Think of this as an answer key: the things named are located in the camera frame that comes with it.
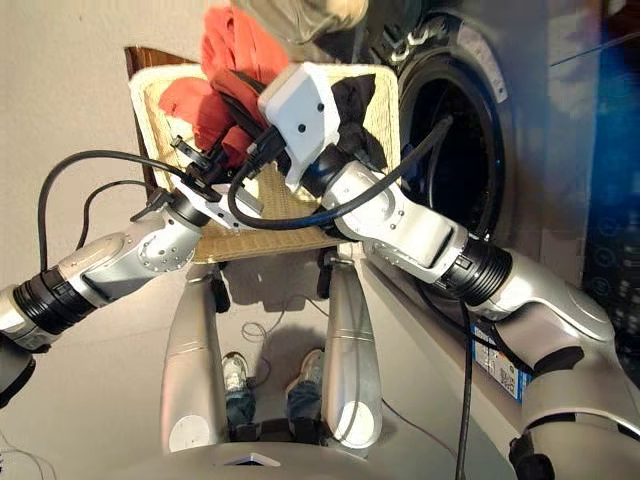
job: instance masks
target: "gray cloth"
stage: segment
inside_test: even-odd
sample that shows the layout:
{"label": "gray cloth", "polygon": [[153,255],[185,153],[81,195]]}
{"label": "gray cloth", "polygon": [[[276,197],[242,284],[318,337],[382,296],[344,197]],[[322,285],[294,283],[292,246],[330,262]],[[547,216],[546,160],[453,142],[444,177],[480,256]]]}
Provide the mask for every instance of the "gray cloth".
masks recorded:
{"label": "gray cloth", "polygon": [[334,63],[312,40],[350,29],[367,11],[368,0],[232,0],[255,18],[293,62]]}

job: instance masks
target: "black cloth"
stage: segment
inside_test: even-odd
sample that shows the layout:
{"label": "black cloth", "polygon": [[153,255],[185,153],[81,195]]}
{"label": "black cloth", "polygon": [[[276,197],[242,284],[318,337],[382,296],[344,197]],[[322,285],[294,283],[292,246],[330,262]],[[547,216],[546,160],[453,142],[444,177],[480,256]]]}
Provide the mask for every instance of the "black cloth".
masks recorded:
{"label": "black cloth", "polygon": [[348,77],[331,87],[340,114],[338,148],[373,170],[387,166],[384,150],[366,128],[364,118],[376,91],[374,74]]}

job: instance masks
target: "jeans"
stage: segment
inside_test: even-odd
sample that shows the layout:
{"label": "jeans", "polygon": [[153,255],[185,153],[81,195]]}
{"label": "jeans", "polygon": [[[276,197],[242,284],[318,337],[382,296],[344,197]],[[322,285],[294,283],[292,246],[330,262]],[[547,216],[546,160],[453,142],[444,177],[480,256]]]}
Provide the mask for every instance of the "jeans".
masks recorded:
{"label": "jeans", "polygon": [[[287,418],[316,419],[320,414],[321,394],[318,385],[308,380],[299,382],[287,397]],[[256,413],[256,398],[248,388],[227,393],[227,420],[229,426],[253,423]]]}

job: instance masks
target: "woven basket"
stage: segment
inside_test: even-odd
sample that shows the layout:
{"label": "woven basket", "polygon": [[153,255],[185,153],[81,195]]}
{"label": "woven basket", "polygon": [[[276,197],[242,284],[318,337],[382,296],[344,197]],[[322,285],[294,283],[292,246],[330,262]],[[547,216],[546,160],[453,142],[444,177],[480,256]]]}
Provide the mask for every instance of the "woven basket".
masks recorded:
{"label": "woven basket", "polygon": [[[374,65],[323,65],[331,83],[346,77],[376,75],[376,91],[367,109],[365,128],[375,136],[391,168],[400,162],[398,131],[398,84],[393,72]],[[151,158],[185,168],[189,160],[176,152],[171,140],[180,135],[193,146],[191,126],[169,117],[158,108],[164,90],[177,78],[205,78],[199,65],[151,67],[138,72],[130,81],[131,99],[144,144]],[[158,185],[170,189],[169,176],[155,172]],[[264,218],[289,218],[309,215],[318,204],[304,191],[292,194],[275,165],[266,166],[258,177],[245,183],[247,190],[264,205]],[[317,227],[291,231],[227,230],[214,221],[203,228],[203,237],[196,248],[194,261],[221,262],[276,253],[310,250],[336,245],[338,239],[326,235]]]}

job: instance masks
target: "person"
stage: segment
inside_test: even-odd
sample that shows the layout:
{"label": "person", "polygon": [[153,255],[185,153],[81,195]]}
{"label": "person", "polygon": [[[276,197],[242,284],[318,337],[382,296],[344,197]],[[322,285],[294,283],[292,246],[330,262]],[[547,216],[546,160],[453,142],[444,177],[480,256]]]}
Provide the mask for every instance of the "person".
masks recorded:
{"label": "person", "polygon": [[[298,376],[287,386],[287,418],[316,420],[320,416],[322,398],[323,352],[311,350],[302,360]],[[222,359],[229,428],[253,423],[256,399],[247,383],[247,361],[238,352]]]}

